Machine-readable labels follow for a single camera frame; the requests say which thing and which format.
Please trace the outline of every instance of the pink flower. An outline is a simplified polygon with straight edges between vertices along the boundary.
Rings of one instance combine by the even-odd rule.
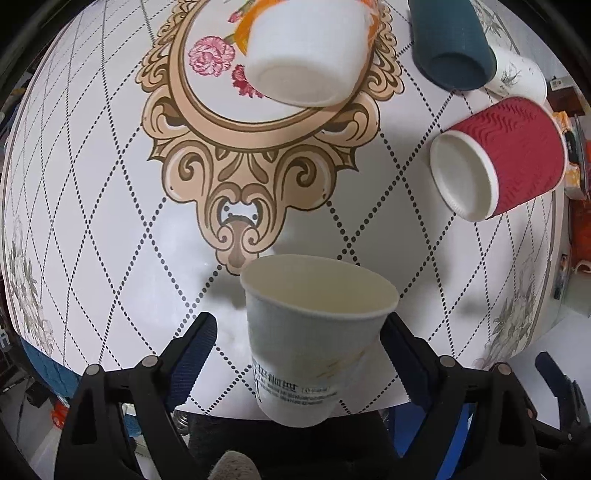
[[[189,50],[189,65],[199,75],[219,77],[229,70],[236,52],[220,37],[203,37]]]
[[[234,87],[240,90],[239,94],[241,96],[248,95],[250,98],[253,98],[252,96],[256,95],[259,98],[263,98],[264,95],[248,83],[248,80],[244,76],[244,65],[236,65],[232,72],[232,80],[234,80],[232,82]]]
[[[230,18],[228,18],[228,22],[229,23],[236,23],[236,22],[240,21],[241,18],[242,18],[242,9],[236,10],[232,15],[230,15]]]

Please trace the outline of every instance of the blue cup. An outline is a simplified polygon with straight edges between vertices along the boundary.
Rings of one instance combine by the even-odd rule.
[[[414,61],[446,90],[476,90],[495,75],[495,56],[470,0],[408,0]]]

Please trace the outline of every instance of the silver bolt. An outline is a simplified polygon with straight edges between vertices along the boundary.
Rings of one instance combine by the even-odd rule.
[[[142,360],[142,365],[145,367],[153,367],[158,363],[158,357],[156,355],[145,356]]]
[[[513,371],[507,364],[500,364],[497,368],[499,369],[499,373],[502,375],[511,375],[511,372]]]
[[[449,355],[442,355],[439,357],[439,363],[441,363],[444,367],[454,367],[456,365],[456,361],[453,359],[452,356]]]
[[[100,371],[99,364],[92,364],[86,367],[86,373],[89,375],[96,375]]]

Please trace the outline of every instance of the table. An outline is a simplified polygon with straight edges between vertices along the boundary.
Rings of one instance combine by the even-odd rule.
[[[547,284],[553,194],[469,223],[428,167],[430,141],[496,99],[426,80],[395,0],[350,101],[273,102],[232,44],[242,7],[97,1],[54,40],[3,175],[2,269],[20,335],[78,373],[127,368],[209,311],[216,346],[179,408],[261,419],[238,274],[298,253],[388,278],[399,315],[440,355],[486,367],[519,352]],[[475,7],[489,41],[515,48]],[[335,414],[406,401],[376,343]]]

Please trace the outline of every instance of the red cup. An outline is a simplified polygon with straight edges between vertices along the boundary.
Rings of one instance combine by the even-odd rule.
[[[555,189],[566,142],[551,115],[510,97],[451,127],[431,145],[433,179],[449,207],[480,222]]]

